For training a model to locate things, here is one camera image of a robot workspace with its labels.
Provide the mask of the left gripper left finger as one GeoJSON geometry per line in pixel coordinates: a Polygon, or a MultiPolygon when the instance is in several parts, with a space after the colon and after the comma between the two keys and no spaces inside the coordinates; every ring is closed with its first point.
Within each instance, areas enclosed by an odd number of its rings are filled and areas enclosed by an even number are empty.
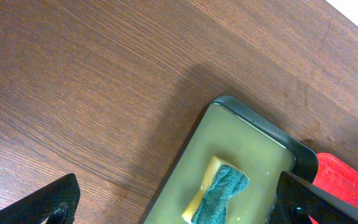
{"type": "Polygon", "coordinates": [[[0,210],[0,223],[73,223],[80,200],[75,174],[67,174],[0,210]]]}

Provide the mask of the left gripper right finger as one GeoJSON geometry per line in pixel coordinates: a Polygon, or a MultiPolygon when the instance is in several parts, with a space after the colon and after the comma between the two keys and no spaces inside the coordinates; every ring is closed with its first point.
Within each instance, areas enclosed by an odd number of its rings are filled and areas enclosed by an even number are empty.
{"type": "Polygon", "coordinates": [[[297,175],[283,171],[276,189],[277,204],[271,224],[347,223],[358,224],[358,208],[321,190],[297,175]]]}

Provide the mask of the yellow green sponge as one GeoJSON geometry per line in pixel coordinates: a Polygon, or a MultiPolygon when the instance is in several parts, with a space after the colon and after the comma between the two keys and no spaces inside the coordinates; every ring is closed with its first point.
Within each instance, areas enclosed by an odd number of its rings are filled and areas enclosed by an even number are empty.
{"type": "Polygon", "coordinates": [[[243,171],[213,156],[182,218],[189,224],[225,224],[230,199],[246,189],[249,182],[243,171]]]}

